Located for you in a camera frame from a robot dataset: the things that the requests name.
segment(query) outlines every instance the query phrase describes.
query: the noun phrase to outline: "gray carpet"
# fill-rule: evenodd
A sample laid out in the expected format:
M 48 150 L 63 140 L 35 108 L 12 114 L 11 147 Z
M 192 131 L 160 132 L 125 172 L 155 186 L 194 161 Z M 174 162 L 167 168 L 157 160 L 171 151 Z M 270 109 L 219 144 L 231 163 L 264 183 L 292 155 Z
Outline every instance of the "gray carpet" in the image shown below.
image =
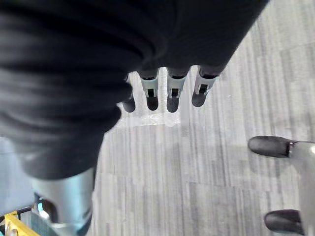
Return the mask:
M 266 212 L 299 208 L 293 167 L 247 140 L 315 141 L 314 0 L 272 0 L 201 108 L 195 77 L 193 67 L 171 114 L 165 68 L 154 112 L 131 75 L 136 111 L 105 135 L 90 235 L 270 236 Z

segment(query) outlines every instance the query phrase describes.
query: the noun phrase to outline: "black rubber foot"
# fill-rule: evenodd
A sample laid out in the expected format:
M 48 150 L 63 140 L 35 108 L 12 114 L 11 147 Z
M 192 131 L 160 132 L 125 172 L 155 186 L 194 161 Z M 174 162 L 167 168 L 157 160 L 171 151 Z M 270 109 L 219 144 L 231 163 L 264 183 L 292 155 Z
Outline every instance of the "black rubber foot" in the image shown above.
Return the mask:
M 204 95 L 203 93 L 196 94 L 195 92 L 193 92 L 192 98 L 191 98 L 191 103 L 195 107 L 201 107 L 205 103 L 206 97 L 207 96 Z
M 265 215 L 264 221 L 266 227 L 273 232 L 304 235 L 298 210 L 271 211 Z
M 151 111 L 155 111 L 158 108 L 158 97 L 147 97 L 147 105 Z
M 126 112 L 129 112 L 129 113 L 133 112 L 136 109 L 134 98 L 131 97 L 130 99 L 123 101 L 123 107 Z
M 288 157 L 290 142 L 294 141 L 276 136 L 256 136 L 248 141 L 248 148 L 260 155 Z
M 169 98 L 167 97 L 167 103 L 166 103 L 166 108 L 169 112 L 174 113 L 177 111 L 179 105 L 179 98 L 172 97 Z

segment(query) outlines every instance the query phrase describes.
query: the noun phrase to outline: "white plastic part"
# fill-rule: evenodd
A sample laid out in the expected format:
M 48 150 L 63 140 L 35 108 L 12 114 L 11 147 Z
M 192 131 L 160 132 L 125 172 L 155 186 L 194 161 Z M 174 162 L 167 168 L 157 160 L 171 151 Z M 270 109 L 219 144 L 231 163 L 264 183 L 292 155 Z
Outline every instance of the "white plastic part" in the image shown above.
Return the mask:
M 131 85 L 131 83 L 130 83 L 130 76 L 129 76 L 129 74 L 127 75 L 127 80 L 126 80 L 126 82 L 127 82 L 128 84 L 130 84 L 130 85 Z
M 174 79 L 167 76 L 167 95 L 169 98 L 172 98 L 172 89 L 178 89 L 178 94 L 176 98 L 181 96 L 181 92 L 183 91 L 184 83 L 185 83 L 186 76 L 181 79 Z
M 197 73 L 196 82 L 195 82 L 195 93 L 199 94 L 201 85 L 206 85 L 207 89 L 206 89 L 206 92 L 204 93 L 204 95 L 207 95 L 209 90 L 212 88 L 215 81 L 216 81 L 216 78 L 213 78 L 213 79 L 203 78 L 200 75 L 200 68 L 199 68 L 198 73 Z
M 149 97 L 148 89 L 153 89 L 154 97 L 158 96 L 158 77 L 157 76 L 152 80 L 144 80 L 141 78 L 141 84 L 142 84 L 142 88 L 144 90 L 146 97 Z

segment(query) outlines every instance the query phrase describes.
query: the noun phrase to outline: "yellow object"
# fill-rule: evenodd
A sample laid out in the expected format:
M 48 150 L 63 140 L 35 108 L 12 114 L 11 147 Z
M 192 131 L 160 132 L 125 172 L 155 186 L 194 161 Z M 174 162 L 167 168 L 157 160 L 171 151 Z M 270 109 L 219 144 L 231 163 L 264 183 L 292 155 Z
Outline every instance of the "yellow object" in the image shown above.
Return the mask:
M 16 236 L 40 236 L 35 231 L 28 228 L 22 221 L 16 216 L 18 212 L 14 211 L 4 216 L 5 218 L 5 235 L 16 235 Z

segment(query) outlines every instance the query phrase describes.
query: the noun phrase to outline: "black cloth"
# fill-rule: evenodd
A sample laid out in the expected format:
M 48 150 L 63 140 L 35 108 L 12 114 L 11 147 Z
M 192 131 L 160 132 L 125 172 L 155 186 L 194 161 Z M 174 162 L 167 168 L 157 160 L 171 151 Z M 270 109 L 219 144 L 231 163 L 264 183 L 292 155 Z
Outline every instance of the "black cloth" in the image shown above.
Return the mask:
M 267 0 L 2 0 L 0 133 L 37 178 L 97 163 L 128 72 L 224 68 Z

